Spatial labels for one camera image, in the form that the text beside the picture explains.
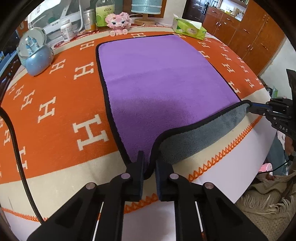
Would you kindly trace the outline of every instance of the screw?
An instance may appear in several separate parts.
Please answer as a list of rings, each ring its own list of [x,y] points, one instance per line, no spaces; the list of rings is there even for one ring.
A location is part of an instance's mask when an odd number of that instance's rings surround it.
[[[88,184],[85,185],[85,187],[86,187],[88,190],[94,189],[95,186],[96,186],[96,184],[94,184],[94,183],[88,183]]]
[[[121,174],[121,178],[122,179],[129,179],[131,177],[131,175],[129,173],[123,173]]]
[[[212,183],[205,183],[205,188],[206,189],[213,189],[214,188],[214,184],[212,184]]]
[[[170,178],[176,180],[176,179],[179,178],[179,175],[176,174],[176,173],[172,173],[172,174],[170,175]]]

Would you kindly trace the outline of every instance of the black towel border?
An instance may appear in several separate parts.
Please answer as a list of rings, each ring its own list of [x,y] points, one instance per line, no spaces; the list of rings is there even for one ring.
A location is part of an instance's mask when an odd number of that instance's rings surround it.
[[[167,36],[167,35],[174,35],[174,34],[161,34],[161,35],[153,35],[153,36],[143,36],[143,37],[140,37],[140,38]],[[120,40],[125,40],[125,39],[110,40],[110,41],[106,41],[106,42],[98,44],[96,46],[96,62],[97,62],[97,66],[98,66],[101,85],[102,85],[102,88],[103,88],[107,119],[109,121],[110,129],[111,129],[111,132],[113,134],[115,143],[117,144],[120,155],[121,155],[121,157],[123,159],[124,164],[127,166],[128,164],[131,163],[131,160],[130,160],[127,152],[126,152],[126,149],[125,149],[124,144],[123,144],[123,142],[121,140],[121,137],[120,137],[120,135],[118,133],[118,129],[116,127],[116,124],[115,124],[115,121],[114,121],[114,118],[113,118],[113,115],[112,115],[110,101],[109,101],[109,95],[108,95],[108,89],[107,89],[107,85],[106,85],[106,82],[105,82],[105,79],[104,79],[104,76],[103,76],[102,67],[101,67],[101,63],[100,63],[100,57],[99,57],[99,47],[102,44],[109,43],[109,42],[114,42],[114,41],[120,41]],[[228,84],[226,79],[221,74],[220,74],[220,76]],[[156,159],[159,156],[159,151],[158,151],[159,146],[165,139],[167,139],[167,138],[169,138],[169,137],[171,137],[173,135],[176,135],[176,134],[181,134],[181,133],[188,132],[188,131],[194,130],[196,128],[199,128],[199,127],[207,124],[208,122],[218,118],[219,116],[224,115],[225,113],[229,112],[230,110],[233,110],[233,109],[239,107],[240,105],[250,104],[251,103],[251,101],[249,101],[249,100],[242,101],[239,98],[239,96],[237,95],[237,93],[235,93],[234,89],[229,84],[228,84],[228,86],[230,87],[230,89],[233,91],[233,93],[239,99],[238,103],[235,103],[235,104],[223,109],[222,111],[219,111],[219,112],[215,113],[214,115],[211,115],[211,116],[209,116],[209,117],[207,117],[207,118],[205,118],[205,119],[203,119],[203,120],[201,120],[199,122],[193,123],[193,124],[188,125],[188,126],[176,127],[176,128],[173,128],[173,129],[166,130],[156,138],[156,140],[154,141],[154,144],[152,146],[152,149],[151,149],[151,154],[150,154],[150,160],[149,160],[148,167],[147,167],[147,169],[146,169],[146,171],[144,173],[144,179],[145,180],[150,178],[151,175],[153,174],[153,171],[155,169]]]

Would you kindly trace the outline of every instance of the plastic bottle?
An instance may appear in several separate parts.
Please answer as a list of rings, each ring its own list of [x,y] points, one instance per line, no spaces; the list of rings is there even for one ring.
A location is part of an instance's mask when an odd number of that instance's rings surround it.
[[[64,42],[70,41],[72,38],[74,38],[74,32],[73,32],[73,26],[72,23],[70,23],[69,19],[63,20],[61,22],[61,32],[62,36],[64,38]]]
[[[114,1],[98,0],[96,3],[96,25],[98,27],[107,26],[105,18],[110,13],[114,13]]]

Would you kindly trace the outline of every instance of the blue lampshade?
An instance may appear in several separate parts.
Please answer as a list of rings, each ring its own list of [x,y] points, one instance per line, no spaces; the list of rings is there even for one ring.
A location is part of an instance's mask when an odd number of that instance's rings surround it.
[[[162,0],[133,0],[131,11],[135,13],[160,14]]]

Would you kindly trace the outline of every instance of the green bottle label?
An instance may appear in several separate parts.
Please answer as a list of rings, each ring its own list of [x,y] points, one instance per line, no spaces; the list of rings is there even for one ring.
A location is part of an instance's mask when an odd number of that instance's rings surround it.
[[[96,25],[98,27],[107,26],[105,18],[110,13],[114,13],[114,5],[96,7]]]

